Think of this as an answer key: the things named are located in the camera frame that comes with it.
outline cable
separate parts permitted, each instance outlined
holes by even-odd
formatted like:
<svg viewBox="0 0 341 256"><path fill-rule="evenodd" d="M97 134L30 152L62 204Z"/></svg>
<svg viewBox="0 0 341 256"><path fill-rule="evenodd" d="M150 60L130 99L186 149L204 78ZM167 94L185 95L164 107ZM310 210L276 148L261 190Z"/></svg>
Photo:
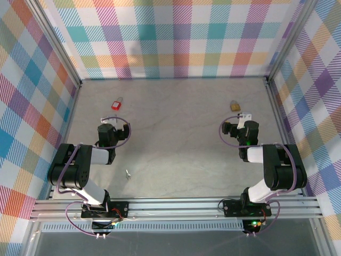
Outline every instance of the cable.
<svg viewBox="0 0 341 256"><path fill-rule="evenodd" d="M92 234L92 233L90 233L90 232L87 232L87 231L85 231L85 230L83 230L83 229L77 227L76 224L74 224L74 223L70 220L70 218L69 218L69 216L68 216L68 210L69 210L69 207L72 206L72 205L74 205L74 204L84 204L84 203L83 203L83 202L72 202L72 203L70 203L70 204L69 204L68 206L66 206L66 208L65 208L65 217L68 219L68 221L70 222L70 224L71 224L74 228L78 229L78 230L79 230L80 232L82 232L83 234L86 234L86 235L89 235L89 236L97 237L97 235Z"/></svg>
<svg viewBox="0 0 341 256"><path fill-rule="evenodd" d="M230 144L228 143L227 141L225 141L221 135L221 128L223 126L223 124L227 121L227 120L230 120L232 118L240 118L240 116L231 116L231 117L228 117L226 118L224 121L221 122L220 126L219 126L219 129L218 129L218 133L219 133L219 137L220 139L225 143L227 144L228 146L231 146L231 147L235 147L235 148L252 148L252 147L261 147L262 145L250 145L250 146L239 146L239 145L233 145L233 144ZM274 143L275 146L279 146L281 148L284 149L284 151L287 153L289 159L290 159L290 163L291 163L291 166L293 168L293 184L291 185L291 187L288 189L288 190L282 190L282 191L279 191L277 192L276 194L272 194L270 196L268 196L266 199L265 199L265 202L269 201L272 197L275 197L275 196L278 196L278 195L281 195L281 194L287 194L287 193L290 193L291 191L293 191L296 187L296 183L297 183L297 170L296 170L296 165L295 165L295 161L294 161L294 158L292 156L292 154L290 153L289 149L287 149L286 146L284 146L283 144L280 144L280 143Z"/></svg>
<svg viewBox="0 0 341 256"><path fill-rule="evenodd" d="M223 124L227 121L227 120L230 120L230 119L233 119L233 118L240 118L241 116L230 116L228 118L226 118L224 121L222 121L222 123L219 125L219 129L218 129L218 133L219 133L219 137L220 139L228 146L230 147L234 147L234 148L252 148L252 147L261 147L262 145L250 145L250 146L239 146L239 145L234 145L234 144L230 144L228 143L227 141L225 141L221 135L221 129L222 129L222 126Z"/></svg>
<svg viewBox="0 0 341 256"><path fill-rule="evenodd" d="M276 213L276 216L275 218L272 220L272 222L270 223L270 225L266 226L266 228L262 229L261 231L259 231L257 234L261 234L261 233L264 233L265 231L267 231L277 220L278 216L279 216L279 212L281 210L281 205L280 203L277 201L277 200L272 200L272 201L269 201L269 204L272 204L272 203L277 203L278 204L278 210L277 210L277 213Z"/></svg>
<svg viewBox="0 0 341 256"><path fill-rule="evenodd" d="M227 141L225 141L221 135L221 128L223 126L223 124L227 121L227 120L230 120L232 118L240 118L240 116L231 116L231 117L228 117L226 118L219 126L219 130L218 130L218 133L219 133L219 137L220 139L225 143L227 144L228 146L231 146L231 147L235 147L235 148L251 148L251 147L261 147L262 145L250 145L250 146L239 146L239 145L233 145L233 144L230 144L228 143ZM273 221L270 223L270 225L268 225L265 229L261 230L258 232L258 234L261 234L263 233L265 230L268 230L274 223L275 221L277 220L278 216L279 216L279 213L280 213L280 210L281 210L281 205L280 203L277 201L277 200L273 200L273 201L269 201L271 198L275 197L275 196L279 196L281 194L287 194L287 193L290 193L291 191L293 191L296 187L296 183L297 183L297 170L296 170L296 165L295 165L295 161L294 161L294 158L292 156L292 154L290 153L289 149L287 149L286 146L284 146L283 144L280 144L280 143L274 143L275 146L279 146L281 148L284 149L284 151L287 153L289 159L290 159L290 163L291 163L291 167L293 168L293 184L291 185L291 187L288 189L288 190L281 190L275 194L272 194L270 196L268 196L267 198L265 198L265 202L271 204L271 203L277 203L278 204L278 211L277 211L277 214L275 216L275 218L273 219Z"/></svg>
<svg viewBox="0 0 341 256"><path fill-rule="evenodd" d="M126 139L124 142L122 142L121 144L116 145L116 146L112 146L112 147L96 147L96 146L93 146L94 148L99 148L99 149L114 149L114 148L118 148L118 147L120 147L120 146L123 146L123 145L124 145L125 143L127 143L127 141L129 140L129 138L130 138L130 136L131 136L131 134L132 134L132 129L131 129L130 123L128 123L128 121L126 121L125 119L123 119L123 118L121 118L121 117L117 117L117 116L107 117L107 118L104 118L103 120L108 120L108 119L112 119L112 118L122 120L122 121L124 121L124 122L128 125L128 127L129 127L129 134L128 134L127 139ZM84 205L86 205L86 206L89 208L89 205L87 204L88 199L87 199L85 196L83 196L83 195L81 195L80 193L78 193L77 191L75 191L75 190L65 190L65 191L60 191L60 190L59 190L59 188L60 188L60 182L62 181L62 178L63 178L63 176L64 176L66 170L68 169L68 167L69 167L69 165L71 164L72 160L75 158L75 155L77 154L77 151L78 151L78 149L79 149L79 147L80 147L81 145L82 145L82 144L80 143L80 144L78 144L78 145L75 147L75 149L74 149L74 151L72 152L72 154L71 154L69 160L66 162L66 164L65 164L65 166L64 166L64 168L63 168L63 170L61 171L61 173L60 173L60 175L59 175L59 177L58 177L58 180L57 180L57 184L56 184L56 192L57 192L58 194L75 193L76 195L78 195L80 198L82 198L82 199L84 200L84 202L73 202L73 203L70 203L70 204L66 207L66 209L65 209L65 216L66 216L67 220L70 222L70 224L71 224L73 227L75 227L76 229L78 229L80 232L82 232L82 233L84 233L84 234L86 234L86 235L90 235L90 236L97 237L97 235L94 235L94 234L92 234L92 233L89 233L89 232L87 232L87 231L85 231L85 230L83 230L83 229L77 227L77 226L70 220L70 218L68 217L68 208L69 208L70 206L74 205L74 204L84 204Z"/></svg>
<svg viewBox="0 0 341 256"><path fill-rule="evenodd" d="M118 116L107 117L107 118L104 118L103 120L108 120L108 119L112 119L112 118L122 120L122 121L124 121L124 122L128 125L128 127L129 127L129 134L128 134L127 139L126 139L125 141L123 141L121 144L116 145L116 146L112 146L112 147L95 147L95 146L94 146L94 148L98 148L98 149L114 149L114 148L118 148L118 147L123 146L123 145L124 145L125 143L127 143L127 141L129 140L129 138L130 138L130 136L131 136L131 134L132 134L132 129L131 129L130 123L128 123L127 120L125 120L125 119L123 119L123 118L121 118L121 117L118 117ZM60 175L59 175L59 177L58 177L58 180L57 180L56 191L57 191L58 194L75 193L76 195L78 195L78 196L81 197L84 201L87 202L88 200L87 200L86 197L84 197L83 195L81 195L80 193L78 193L78 192L76 192L76 191L74 191L74 190L65 190L65 191L60 191L60 190L59 190L59 188L60 188L60 182L62 181L62 178L63 178L63 176L64 176L66 170L68 169L68 167L69 167L69 165L71 164L72 160L75 158L75 155L77 154L77 151L78 151L78 149L79 149L79 147L80 147L81 145L82 145L82 144L80 143L80 144L78 144L78 145L75 147L75 149L74 149L74 151L72 152L72 154L71 154L69 160L66 162L66 164L65 164L65 166L64 166L64 168L63 168L63 170L61 171L61 173L60 173Z"/></svg>

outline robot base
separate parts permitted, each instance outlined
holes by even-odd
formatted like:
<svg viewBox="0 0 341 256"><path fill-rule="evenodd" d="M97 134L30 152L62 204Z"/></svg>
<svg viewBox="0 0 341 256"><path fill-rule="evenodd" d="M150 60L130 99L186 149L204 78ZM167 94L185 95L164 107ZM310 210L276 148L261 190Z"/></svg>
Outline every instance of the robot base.
<svg viewBox="0 0 341 256"><path fill-rule="evenodd" d="M268 204L242 205L241 201L224 200L223 209L225 217L267 217L271 216L271 209Z"/></svg>

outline gray floor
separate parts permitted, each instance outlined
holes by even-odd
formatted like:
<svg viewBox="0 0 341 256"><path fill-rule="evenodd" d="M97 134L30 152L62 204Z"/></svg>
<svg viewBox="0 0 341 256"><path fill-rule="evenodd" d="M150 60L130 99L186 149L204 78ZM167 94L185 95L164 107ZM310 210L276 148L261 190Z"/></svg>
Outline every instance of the gray floor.
<svg viewBox="0 0 341 256"><path fill-rule="evenodd" d="M111 104L118 97L116 112ZM221 121L235 115L231 100L259 122L260 143L281 141L262 79L221 78L86 81L68 142L94 144L100 118L117 114L131 123L131 139L112 165L90 172L111 197L240 195L263 178L263 167L244 163L218 137Z"/></svg>

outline plaid fabric backdrop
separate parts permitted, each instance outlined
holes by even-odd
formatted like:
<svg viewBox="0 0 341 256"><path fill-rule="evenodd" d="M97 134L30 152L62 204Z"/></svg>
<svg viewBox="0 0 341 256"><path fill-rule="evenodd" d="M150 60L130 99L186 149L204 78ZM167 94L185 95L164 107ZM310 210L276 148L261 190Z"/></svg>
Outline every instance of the plaid fabric backdrop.
<svg viewBox="0 0 341 256"><path fill-rule="evenodd" d="M320 0L275 83L334 245L341 255L341 1Z"/></svg>
<svg viewBox="0 0 341 256"><path fill-rule="evenodd" d="M264 76L304 0L40 2L81 76L100 79Z"/></svg>
<svg viewBox="0 0 341 256"><path fill-rule="evenodd" d="M76 87L24 0L0 6L0 255L17 255Z"/></svg>

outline black bracket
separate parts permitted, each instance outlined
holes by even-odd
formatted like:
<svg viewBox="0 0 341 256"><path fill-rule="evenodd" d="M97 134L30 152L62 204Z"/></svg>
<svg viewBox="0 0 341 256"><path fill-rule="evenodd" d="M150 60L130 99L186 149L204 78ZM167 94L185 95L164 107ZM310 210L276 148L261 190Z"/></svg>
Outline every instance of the black bracket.
<svg viewBox="0 0 341 256"><path fill-rule="evenodd" d="M82 213L80 217L82 219L94 219L94 218L109 218L109 219L119 219L119 214L112 209L117 209L123 218L128 217L129 202L128 201L110 201L108 202L108 211L99 211L100 209L96 207L82 206Z"/></svg>
<svg viewBox="0 0 341 256"><path fill-rule="evenodd" d="M268 204L250 204L243 207L241 201L227 199L223 201L223 209L225 217L263 217L263 211L267 217L271 216Z"/></svg>

